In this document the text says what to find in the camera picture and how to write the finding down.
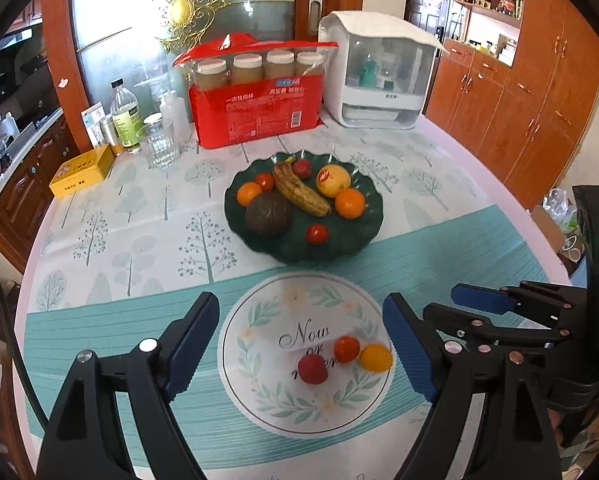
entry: green plate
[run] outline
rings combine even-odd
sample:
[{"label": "green plate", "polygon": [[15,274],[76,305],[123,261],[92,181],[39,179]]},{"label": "green plate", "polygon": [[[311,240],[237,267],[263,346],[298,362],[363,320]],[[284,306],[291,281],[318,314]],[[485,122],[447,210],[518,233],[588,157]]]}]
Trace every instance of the green plate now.
[{"label": "green plate", "polygon": [[[346,168],[351,174],[351,187],[361,191],[366,198],[366,210],[362,216],[355,220],[346,220],[335,212],[335,201],[326,199],[333,210],[328,216],[322,218],[311,216],[293,205],[292,227],[280,237],[262,237],[246,226],[246,208],[237,202],[237,190],[242,184],[254,180],[260,173],[272,173],[275,164],[286,160],[289,156],[288,153],[275,153],[271,158],[254,161],[247,170],[234,176],[233,183],[224,196],[224,211],[228,226],[253,251],[270,254],[273,258],[287,264],[329,262],[339,256],[352,255],[361,251],[379,232],[384,220],[384,201],[369,177],[359,173],[353,164],[340,162],[332,155],[314,155],[306,150],[294,153],[295,158],[305,158],[311,162],[313,176],[303,182],[313,189],[315,189],[317,173],[326,164],[339,164]],[[328,227],[329,237],[325,244],[314,246],[306,241],[306,231],[312,224],[323,224]]]}]

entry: yellow box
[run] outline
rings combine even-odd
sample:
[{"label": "yellow box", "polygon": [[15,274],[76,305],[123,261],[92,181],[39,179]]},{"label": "yellow box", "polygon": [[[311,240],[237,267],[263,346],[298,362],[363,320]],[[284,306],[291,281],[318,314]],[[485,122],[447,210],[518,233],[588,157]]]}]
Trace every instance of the yellow box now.
[{"label": "yellow box", "polygon": [[58,198],[98,184],[105,180],[115,156],[110,146],[100,146],[90,152],[65,161],[50,181],[50,190]]}]

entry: white circular placemat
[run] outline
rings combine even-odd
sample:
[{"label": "white circular placemat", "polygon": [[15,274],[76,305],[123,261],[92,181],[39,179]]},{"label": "white circular placemat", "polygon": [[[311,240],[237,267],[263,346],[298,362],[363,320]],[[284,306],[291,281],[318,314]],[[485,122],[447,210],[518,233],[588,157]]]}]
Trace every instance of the white circular placemat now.
[{"label": "white circular placemat", "polygon": [[[325,272],[288,272],[254,286],[221,328],[217,365],[237,408],[258,426],[292,438],[323,438],[364,421],[388,392],[395,373],[373,374],[357,360],[335,362],[333,346],[354,335],[362,349],[378,342],[393,351],[381,309],[364,290]],[[297,375],[302,355],[319,353],[328,379]]]}]

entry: blue gripper pad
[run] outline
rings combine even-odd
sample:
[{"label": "blue gripper pad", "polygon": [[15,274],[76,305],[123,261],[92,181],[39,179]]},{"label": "blue gripper pad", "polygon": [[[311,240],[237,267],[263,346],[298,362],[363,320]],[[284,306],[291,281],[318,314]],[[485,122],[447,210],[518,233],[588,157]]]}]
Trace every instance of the blue gripper pad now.
[{"label": "blue gripper pad", "polygon": [[451,290],[451,300],[460,306],[475,308],[492,314],[506,314],[514,303],[508,295],[493,288],[457,283]]},{"label": "blue gripper pad", "polygon": [[[413,389],[426,397],[428,402],[433,402],[438,394],[438,389],[433,382],[433,363],[394,296],[401,298],[400,294],[390,294],[384,300],[382,307],[384,326]],[[407,308],[417,318],[410,307]]]},{"label": "blue gripper pad", "polygon": [[219,300],[209,292],[203,292],[195,304],[190,308],[183,319],[179,319],[168,326],[164,335],[169,333],[175,336],[175,346],[167,351],[168,376],[166,384],[162,387],[162,394],[166,402],[172,402],[177,394],[188,389],[195,370],[201,361],[202,355],[212,338],[219,323]]}]

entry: wooden shelf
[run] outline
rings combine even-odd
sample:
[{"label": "wooden shelf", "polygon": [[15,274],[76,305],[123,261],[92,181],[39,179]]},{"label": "wooden shelf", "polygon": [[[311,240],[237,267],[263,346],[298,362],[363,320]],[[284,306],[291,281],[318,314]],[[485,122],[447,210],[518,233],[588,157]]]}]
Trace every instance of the wooden shelf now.
[{"label": "wooden shelf", "polygon": [[459,5],[470,9],[476,14],[481,14],[483,16],[488,16],[498,22],[505,23],[506,25],[510,25],[511,27],[520,28],[521,20],[518,20],[514,16],[509,16],[508,14],[504,14],[503,12],[497,12],[493,9],[484,9],[484,7],[480,7],[478,5],[471,4],[469,2],[460,2],[459,0],[455,0]]}]

